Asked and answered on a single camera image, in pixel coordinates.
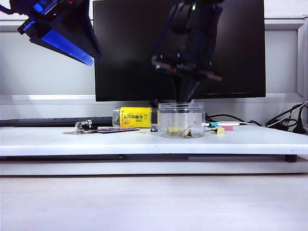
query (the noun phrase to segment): white table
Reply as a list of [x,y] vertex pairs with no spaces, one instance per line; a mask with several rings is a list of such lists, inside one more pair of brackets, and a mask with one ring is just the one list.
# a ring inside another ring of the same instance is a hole
[[[57,161],[2,161],[0,173],[2,175],[84,175],[308,172],[307,162],[303,159],[299,159],[296,163],[287,163],[280,156],[256,161],[247,156],[245,156],[246,159],[243,159],[244,156],[243,158],[230,156],[230,161],[213,159],[218,154],[308,154],[308,136],[270,128],[240,126],[234,127],[234,131],[226,131],[220,135],[207,132],[204,137],[196,139],[162,138],[148,129],[78,136],[62,134],[63,131],[71,130],[72,128],[0,128],[0,156],[2,157],[61,157],[61,160],[57,159]],[[153,156],[153,154],[189,154],[189,156],[187,161],[121,159],[123,155],[127,157],[133,154],[139,154],[139,157],[140,155]],[[93,161],[64,158],[85,155],[96,155],[102,158]],[[119,159],[103,158],[110,155]]]
[[307,231],[308,175],[0,178],[2,231]]

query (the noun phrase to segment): small yellow object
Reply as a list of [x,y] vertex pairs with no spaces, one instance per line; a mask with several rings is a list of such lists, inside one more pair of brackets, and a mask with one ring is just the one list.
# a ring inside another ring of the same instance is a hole
[[214,128],[212,129],[217,135],[225,133],[225,128]]
[[168,133],[178,133],[178,132],[181,132],[181,128],[180,127],[168,127],[167,132]]

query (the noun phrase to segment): blue light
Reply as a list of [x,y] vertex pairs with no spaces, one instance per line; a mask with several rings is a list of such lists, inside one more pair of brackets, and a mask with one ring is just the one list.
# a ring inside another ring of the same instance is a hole
[[72,55],[88,66],[93,64],[93,60],[87,53],[53,29],[41,39],[65,53]]
[[28,30],[28,28],[34,23],[34,21],[29,22],[28,25],[25,26],[24,31]]
[[33,6],[34,10],[36,10],[37,12],[41,13],[43,11],[43,7],[41,6],[41,4],[37,3]]

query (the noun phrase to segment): keys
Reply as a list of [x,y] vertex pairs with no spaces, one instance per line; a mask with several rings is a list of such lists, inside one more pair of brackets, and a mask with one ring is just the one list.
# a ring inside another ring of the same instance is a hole
[[65,135],[81,135],[81,134],[91,134],[96,132],[97,127],[92,126],[92,121],[88,119],[87,121],[80,121],[75,124],[75,130],[69,132],[62,132]]

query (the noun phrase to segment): black monitor screen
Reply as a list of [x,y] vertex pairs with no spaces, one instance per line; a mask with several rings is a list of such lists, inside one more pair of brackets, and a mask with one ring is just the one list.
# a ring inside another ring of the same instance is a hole
[[[172,80],[151,56],[177,0],[94,1],[94,31],[104,54],[95,61],[97,101],[172,100]],[[201,80],[194,99],[265,96],[263,0],[225,0],[211,69],[221,82]],[[184,36],[166,33],[155,54],[174,53]]]

